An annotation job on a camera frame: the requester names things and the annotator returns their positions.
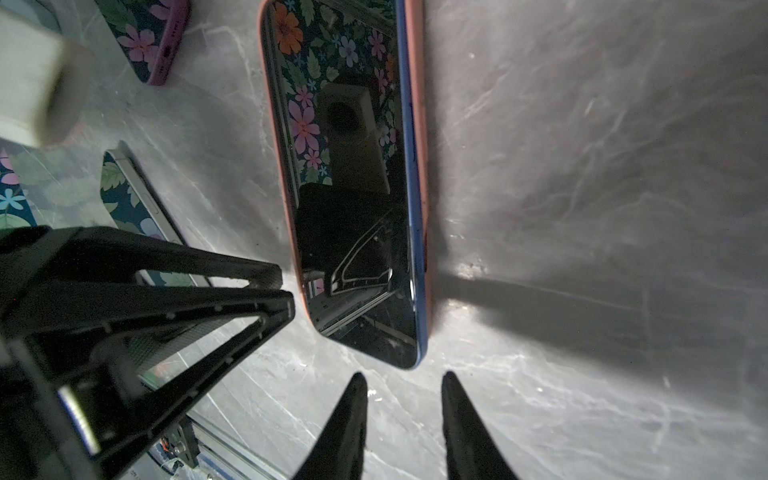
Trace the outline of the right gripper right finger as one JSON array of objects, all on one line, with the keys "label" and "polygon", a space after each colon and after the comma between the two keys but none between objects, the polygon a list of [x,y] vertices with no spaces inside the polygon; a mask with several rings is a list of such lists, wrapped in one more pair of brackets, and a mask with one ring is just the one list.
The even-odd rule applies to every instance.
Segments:
[{"label": "right gripper right finger", "polygon": [[449,479],[514,479],[457,375],[442,380],[441,402]]}]

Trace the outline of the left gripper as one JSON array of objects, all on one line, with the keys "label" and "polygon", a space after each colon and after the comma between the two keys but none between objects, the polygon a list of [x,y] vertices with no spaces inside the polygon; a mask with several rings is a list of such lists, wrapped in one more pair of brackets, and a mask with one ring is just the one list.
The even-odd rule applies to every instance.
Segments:
[{"label": "left gripper", "polygon": [[[28,295],[41,270],[53,286]],[[245,280],[250,289],[138,286],[141,270]],[[1,477],[123,474],[293,319],[282,286],[274,263],[110,227],[3,230]],[[23,320],[14,320],[23,299]],[[143,387],[128,339],[243,317],[250,324],[214,352],[154,391]]]}]

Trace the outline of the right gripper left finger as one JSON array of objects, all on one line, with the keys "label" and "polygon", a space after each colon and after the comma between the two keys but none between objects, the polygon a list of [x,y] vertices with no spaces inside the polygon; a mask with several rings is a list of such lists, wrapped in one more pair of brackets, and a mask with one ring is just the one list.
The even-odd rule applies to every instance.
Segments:
[{"label": "right gripper left finger", "polygon": [[367,434],[367,391],[364,375],[355,373],[294,479],[362,478]]}]

